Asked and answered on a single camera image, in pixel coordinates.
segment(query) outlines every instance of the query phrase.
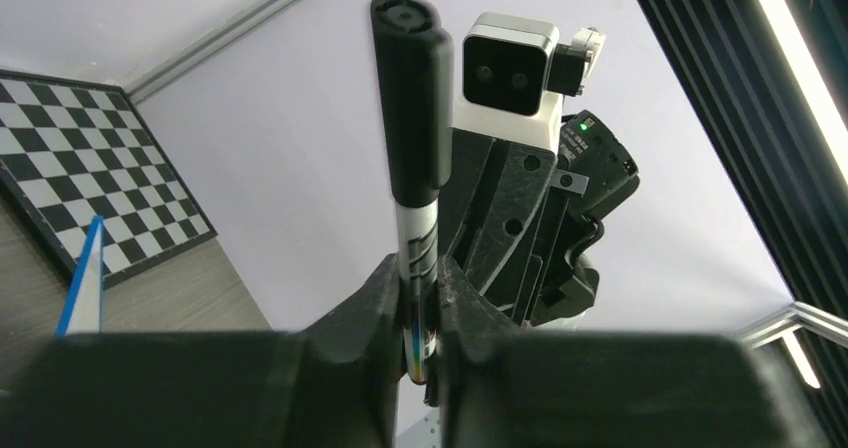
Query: camera lens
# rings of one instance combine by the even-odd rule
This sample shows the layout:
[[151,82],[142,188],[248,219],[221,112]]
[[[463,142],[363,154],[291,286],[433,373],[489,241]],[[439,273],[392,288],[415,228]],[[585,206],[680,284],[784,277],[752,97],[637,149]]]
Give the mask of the camera lens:
[[516,73],[512,75],[512,87],[516,90],[527,88],[527,75],[524,73]]
[[477,79],[480,81],[489,81],[492,79],[492,69],[488,66],[477,67]]

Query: blue and white object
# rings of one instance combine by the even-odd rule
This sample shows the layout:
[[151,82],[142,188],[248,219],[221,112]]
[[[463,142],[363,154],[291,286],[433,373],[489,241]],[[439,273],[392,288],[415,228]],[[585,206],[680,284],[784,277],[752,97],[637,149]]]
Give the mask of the blue and white object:
[[103,217],[91,220],[56,336],[98,333],[103,298]]

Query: black mechanical arm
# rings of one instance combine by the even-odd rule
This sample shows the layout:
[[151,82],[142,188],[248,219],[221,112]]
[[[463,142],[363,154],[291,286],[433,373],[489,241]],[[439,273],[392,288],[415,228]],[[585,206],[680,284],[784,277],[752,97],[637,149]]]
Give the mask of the black mechanical arm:
[[[405,34],[441,31],[435,10],[417,0],[375,0],[372,9],[396,5],[406,7],[392,15]],[[450,68],[450,50],[422,50],[422,39],[393,45],[389,56],[429,59],[412,63],[425,71]],[[427,56],[398,52],[409,47]],[[389,79],[423,87],[409,114],[438,124],[432,110],[450,83],[449,69],[439,72],[381,75],[381,91]],[[408,135],[391,141],[388,124],[409,110],[389,107],[396,117],[386,116],[387,99],[392,150],[409,145]],[[426,369],[419,381],[441,411],[445,448],[824,446],[783,365],[734,340],[523,328],[594,303],[599,276],[583,252],[639,183],[632,158],[594,114],[563,122],[558,154],[463,130],[446,132],[452,150],[444,132],[415,135],[449,163],[433,159],[424,170],[435,172],[424,179],[440,206],[432,286],[415,285],[393,254],[298,333],[45,340],[0,400],[0,446],[392,447],[409,360]],[[429,203],[395,195],[399,210]],[[402,255],[413,266],[428,252]],[[404,355],[419,328],[434,336],[420,360],[415,349]]]

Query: blue edge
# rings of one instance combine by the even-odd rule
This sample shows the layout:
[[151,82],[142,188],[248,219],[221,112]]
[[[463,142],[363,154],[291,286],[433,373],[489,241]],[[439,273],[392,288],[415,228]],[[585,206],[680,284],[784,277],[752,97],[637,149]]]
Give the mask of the blue edge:
[[[85,244],[82,248],[82,254],[80,255],[79,262],[77,263],[77,270],[74,272],[74,279],[71,281],[71,289],[68,291],[68,298],[65,300],[65,307],[62,309],[62,316],[59,317],[59,326],[56,327],[56,337],[65,336],[68,331],[68,323],[71,322],[71,315],[74,312],[74,307],[77,303],[77,297],[79,296],[80,285],[82,284],[82,277],[85,274],[85,267],[88,266],[89,258],[91,258],[91,252],[94,248],[94,240],[97,238],[98,228],[102,228],[103,226],[103,217],[95,216],[91,219],[91,226],[88,228],[88,233],[86,234]],[[100,292],[103,292],[103,236],[100,237]],[[100,321],[98,325],[103,324],[103,300],[101,299],[100,303]]]

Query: wooden floor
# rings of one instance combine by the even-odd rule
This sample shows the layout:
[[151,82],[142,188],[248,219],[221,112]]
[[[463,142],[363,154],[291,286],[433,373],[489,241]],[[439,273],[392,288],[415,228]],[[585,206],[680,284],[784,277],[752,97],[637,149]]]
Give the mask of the wooden floor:
[[[0,389],[56,329],[67,286],[0,199]],[[105,295],[105,331],[267,329],[213,239]]]

